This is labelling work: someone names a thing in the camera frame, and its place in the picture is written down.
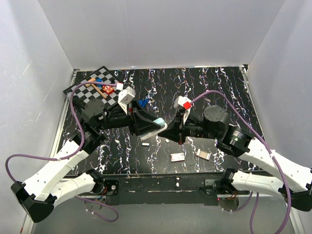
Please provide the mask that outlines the light blue stapler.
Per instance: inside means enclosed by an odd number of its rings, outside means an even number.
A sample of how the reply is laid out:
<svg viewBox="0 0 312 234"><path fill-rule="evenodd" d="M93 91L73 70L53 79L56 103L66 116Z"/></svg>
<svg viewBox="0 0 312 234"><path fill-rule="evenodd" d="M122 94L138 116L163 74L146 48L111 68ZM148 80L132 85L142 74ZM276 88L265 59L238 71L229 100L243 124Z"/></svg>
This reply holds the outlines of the light blue stapler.
<svg viewBox="0 0 312 234"><path fill-rule="evenodd" d="M141 141L144 141L150 137L153 137L155 135L158 135L159 133L165 131L168 128L167 123L165 122L165 120L163 118L157 118L156 120L153 121L153 123L158 124L160 126L159 129L155 129L155 130L150 130L148 133L139 135L138 138Z"/></svg>

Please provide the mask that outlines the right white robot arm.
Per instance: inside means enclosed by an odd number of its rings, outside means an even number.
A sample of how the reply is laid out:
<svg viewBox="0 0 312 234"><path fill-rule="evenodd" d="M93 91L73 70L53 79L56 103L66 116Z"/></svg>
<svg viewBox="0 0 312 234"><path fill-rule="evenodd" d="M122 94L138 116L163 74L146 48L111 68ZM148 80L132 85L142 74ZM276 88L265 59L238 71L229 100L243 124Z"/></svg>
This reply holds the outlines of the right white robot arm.
<svg viewBox="0 0 312 234"><path fill-rule="evenodd" d="M250 133L230 124L230 115L217 105L204 110L203 119L188 116L189 111L177 111L175 119L162 127L159 136L183 144L186 137L215 139L222 152L248 161L270 176L248 174L227 169L223 178L210 189L231 194L236 191L253 191L275 196L290 202L291 206L309 212L312 209L312 170L298 165L275 151L268 152L265 145Z"/></svg>

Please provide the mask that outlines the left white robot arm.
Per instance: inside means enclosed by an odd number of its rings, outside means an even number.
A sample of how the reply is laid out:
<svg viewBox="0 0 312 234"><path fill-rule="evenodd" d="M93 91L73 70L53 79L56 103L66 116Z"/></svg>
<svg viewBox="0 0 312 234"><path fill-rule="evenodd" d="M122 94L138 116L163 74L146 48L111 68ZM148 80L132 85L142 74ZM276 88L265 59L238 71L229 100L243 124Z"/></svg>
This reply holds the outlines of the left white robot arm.
<svg viewBox="0 0 312 234"><path fill-rule="evenodd" d="M35 223L46 219L56 206L71 198L83 193L98 195L107 188L104 177L95 169L66 182L61 181L105 140L99 128L129 127L141 139L167 128L162 118L149 114L136 100L116 104L112 113L99 99L88 103L74 102L74 105L81 111L80 128L54 157L46 158L47 164L36 174L24 182L16 180L11 186L15 198Z"/></svg>

